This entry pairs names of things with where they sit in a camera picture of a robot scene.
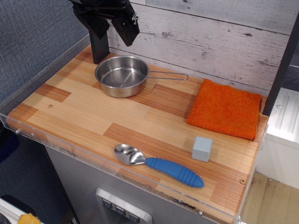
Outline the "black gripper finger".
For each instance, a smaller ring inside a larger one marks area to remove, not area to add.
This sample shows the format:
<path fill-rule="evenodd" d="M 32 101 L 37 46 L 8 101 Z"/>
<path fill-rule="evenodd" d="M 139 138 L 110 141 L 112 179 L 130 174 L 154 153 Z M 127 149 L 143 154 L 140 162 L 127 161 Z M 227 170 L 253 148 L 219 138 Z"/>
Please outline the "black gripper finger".
<path fill-rule="evenodd" d="M 102 38 L 89 32 L 90 43 L 92 48 L 93 63 L 99 64 L 109 53 L 109 44 L 107 33 Z"/>
<path fill-rule="evenodd" d="M 131 46 L 140 33 L 137 14 L 117 14 L 111 22 L 125 45 L 128 47 Z"/>

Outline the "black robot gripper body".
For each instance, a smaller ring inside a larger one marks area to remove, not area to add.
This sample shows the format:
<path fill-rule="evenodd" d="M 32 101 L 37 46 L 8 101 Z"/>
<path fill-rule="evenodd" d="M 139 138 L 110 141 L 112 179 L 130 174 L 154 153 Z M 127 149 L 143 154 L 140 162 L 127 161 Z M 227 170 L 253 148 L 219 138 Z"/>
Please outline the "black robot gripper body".
<path fill-rule="evenodd" d="M 132 15 L 128 0 L 72 0 L 73 12 L 92 34 L 102 38 L 109 29 L 107 22 L 117 14 Z"/>

